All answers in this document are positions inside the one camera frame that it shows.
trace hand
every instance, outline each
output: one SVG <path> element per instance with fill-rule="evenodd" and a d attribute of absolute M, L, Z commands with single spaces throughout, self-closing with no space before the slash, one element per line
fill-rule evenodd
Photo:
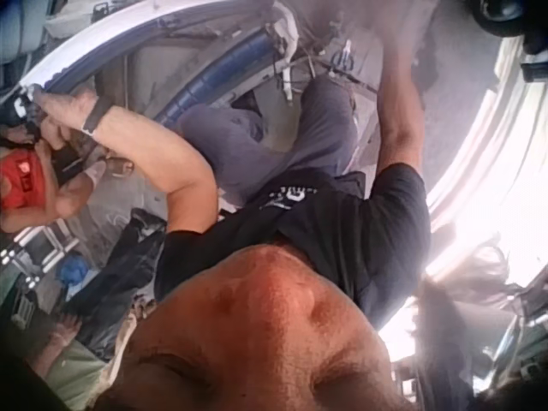
<path fill-rule="evenodd" d="M 34 102 L 58 124 L 80 130 L 97 103 L 98 97 L 91 90 L 84 90 L 72 97 L 44 92 L 36 86 Z"/>
<path fill-rule="evenodd" d="M 50 334 L 51 342 L 63 348 L 67 347 L 74 340 L 81 326 L 80 319 L 75 315 L 61 314 L 55 330 Z"/>
<path fill-rule="evenodd" d="M 5 131 L 5 138 L 9 141 L 19 144 L 32 144 L 34 138 L 27 132 L 25 126 L 18 126 L 13 128 L 7 128 Z"/>
<path fill-rule="evenodd" d="M 34 146 L 34 151 L 43 162 L 49 163 L 51 161 L 51 147 L 46 140 L 40 140 L 36 143 Z"/>
<path fill-rule="evenodd" d="M 373 0 L 371 3 L 371 11 L 374 15 L 374 28 L 381 41 L 392 43 L 396 41 L 398 33 L 398 17 L 400 13 L 397 11 L 397 0 Z"/>

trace floor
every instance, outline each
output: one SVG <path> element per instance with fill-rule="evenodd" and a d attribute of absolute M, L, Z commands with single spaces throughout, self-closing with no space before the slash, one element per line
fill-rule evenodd
<path fill-rule="evenodd" d="M 424 21 L 424 17 L 419 20 L 426 34 L 420 42 L 414 75 L 426 112 L 424 178 L 430 189 L 456 155 L 485 91 L 497 86 L 493 67 L 500 40 L 480 30 L 462 2 L 456 0 L 440 0 L 430 23 Z M 363 150 L 354 168 L 374 175 L 378 129 L 368 133 L 371 135 L 362 139 Z M 161 217 L 166 215 L 164 197 L 139 173 L 125 182 L 106 179 L 92 196 L 87 210 L 73 222 L 73 228 L 88 245 L 95 265 L 101 266 L 106 261 L 128 221 L 130 209 L 135 206 Z"/>

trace knee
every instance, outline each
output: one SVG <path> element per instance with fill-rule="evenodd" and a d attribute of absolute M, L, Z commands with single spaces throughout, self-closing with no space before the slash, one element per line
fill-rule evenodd
<path fill-rule="evenodd" d="M 69 218 L 78 212 L 80 205 L 77 201 L 70 199 L 69 197 L 57 197 L 55 208 L 57 215 L 60 218 Z"/>

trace wrist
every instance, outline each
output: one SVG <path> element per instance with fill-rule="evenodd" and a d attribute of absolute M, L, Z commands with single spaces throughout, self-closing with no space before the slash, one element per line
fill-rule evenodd
<path fill-rule="evenodd" d="M 68 347 L 70 344 L 70 341 L 67 340 L 65 337 L 63 337 L 61 334 L 57 332 L 52 332 L 50 334 L 50 341 L 48 342 L 48 345 L 52 348 L 58 348 L 60 350 L 64 350 Z"/>

